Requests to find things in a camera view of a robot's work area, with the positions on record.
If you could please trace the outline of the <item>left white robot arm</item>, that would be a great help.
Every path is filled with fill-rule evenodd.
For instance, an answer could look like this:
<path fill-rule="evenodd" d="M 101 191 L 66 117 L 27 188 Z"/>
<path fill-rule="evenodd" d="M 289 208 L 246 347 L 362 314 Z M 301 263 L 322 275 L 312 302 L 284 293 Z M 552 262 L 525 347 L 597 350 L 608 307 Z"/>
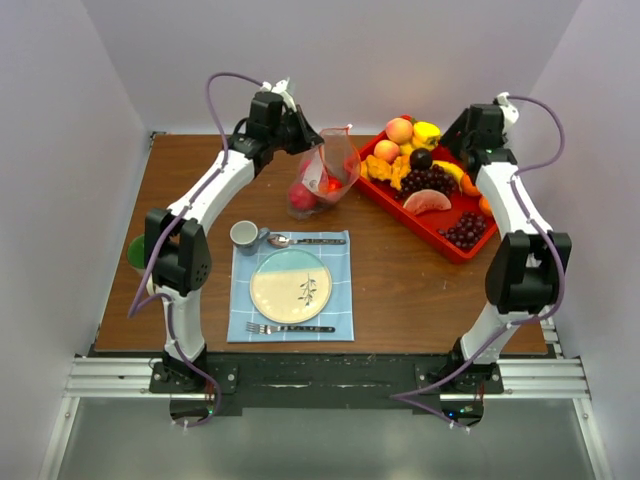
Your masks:
<path fill-rule="evenodd" d="M 323 143 L 286 91 L 257 92 L 241 124 L 245 129 L 224 138 L 211 167 L 186 194 L 145 218 L 145 264 L 166 329 L 154 379 L 185 392 L 200 392 L 212 383 L 200 318 L 201 290 L 212 270 L 209 229 L 276 152 L 297 155 Z"/>

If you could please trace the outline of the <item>strawberry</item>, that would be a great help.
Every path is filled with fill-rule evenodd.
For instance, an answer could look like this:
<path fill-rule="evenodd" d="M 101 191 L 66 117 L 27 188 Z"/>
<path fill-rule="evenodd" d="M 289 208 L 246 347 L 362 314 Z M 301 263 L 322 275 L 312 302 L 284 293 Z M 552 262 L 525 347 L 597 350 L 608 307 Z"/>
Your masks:
<path fill-rule="evenodd" d="M 344 169 L 347 172 L 354 172 L 360 170 L 360 157 L 358 155 L 352 155 L 347 158 L 344 162 Z"/>

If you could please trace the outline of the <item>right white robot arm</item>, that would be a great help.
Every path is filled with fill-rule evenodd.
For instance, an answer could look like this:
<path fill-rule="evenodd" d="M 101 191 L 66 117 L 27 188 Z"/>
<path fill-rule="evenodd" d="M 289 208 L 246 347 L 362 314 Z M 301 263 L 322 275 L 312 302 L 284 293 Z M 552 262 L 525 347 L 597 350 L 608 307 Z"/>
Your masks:
<path fill-rule="evenodd" d="M 440 140 L 488 201 L 501 239 L 485 277 L 487 302 L 436 383 L 459 393 L 491 372 L 520 326 L 552 316 L 564 297 L 571 239 L 540 215 L 521 179 L 526 170 L 507 145 L 520 99 L 502 93 L 489 104 L 470 105 Z"/>

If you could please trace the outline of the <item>clear zip top bag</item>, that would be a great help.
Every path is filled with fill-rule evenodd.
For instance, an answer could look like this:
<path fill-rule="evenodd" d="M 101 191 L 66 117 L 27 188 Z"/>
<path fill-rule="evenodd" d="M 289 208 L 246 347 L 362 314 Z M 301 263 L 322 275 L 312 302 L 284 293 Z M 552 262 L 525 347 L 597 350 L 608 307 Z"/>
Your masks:
<path fill-rule="evenodd" d="M 296 210 L 291 207 L 287 193 L 287 209 L 291 217 L 297 220 L 303 220 L 331 209 L 346 195 L 346 193 L 360 178 L 360 170 L 347 172 L 344 169 L 344 162 L 347 158 L 352 155 L 358 155 L 360 157 L 360 153 L 352 140 L 352 128 L 352 124 L 347 124 L 342 127 L 323 129 L 320 132 L 320 135 L 324 139 L 324 144 L 320 147 L 313 148 L 302 155 L 297 177 L 291 186 L 295 183 L 304 184 L 306 188 L 316 196 L 317 204 L 311 210 Z M 301 179 L 302 164 L 309 158 L 319 158 L 324 163 L 326 175 L 320 182 L 307 182 Z M 338 194 L 326 196 L 320 192 L 320 188 L 329 176 L 340 179 L 343 183 L 343 188 Z"/>

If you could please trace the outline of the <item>orange fruit back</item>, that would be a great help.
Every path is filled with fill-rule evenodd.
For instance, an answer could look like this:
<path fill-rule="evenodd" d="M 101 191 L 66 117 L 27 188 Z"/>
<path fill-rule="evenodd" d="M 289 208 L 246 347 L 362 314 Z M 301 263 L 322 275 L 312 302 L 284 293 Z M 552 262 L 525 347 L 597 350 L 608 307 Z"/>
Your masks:
<path fill-rule="evenodd" d="M 481 192 L 473 184 L 470 176 L 467 173 L 465 173 L 461 177 L 459 185 L 460 185 L 461 191 L 465 195 L 467 195 L 469 197 L 480 197 L 481 196 Z"/>

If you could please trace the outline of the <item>red apple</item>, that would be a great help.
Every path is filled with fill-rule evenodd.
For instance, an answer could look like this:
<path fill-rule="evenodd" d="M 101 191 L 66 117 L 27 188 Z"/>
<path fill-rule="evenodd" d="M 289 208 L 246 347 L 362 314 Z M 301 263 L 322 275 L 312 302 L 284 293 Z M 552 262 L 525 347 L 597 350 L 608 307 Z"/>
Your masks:
<path fill-rule="evenodd" d="M 288 200 L 291 207 L 299 211 L 311 210 L 317 204 L 316 196 L 302 183 L 295 183 L 289 188 Z"/>
<path fill-rule="evenodd" d="M 333 177 L 333 176 L 329 176 L 326 180 L 326 182 L 321 186 L 320 188 L 320 192 L 323 195 L 331 195 L 331 194 L 338 194 L 343 188 L 343 183 L 341 182 L 340 179 Z"/>

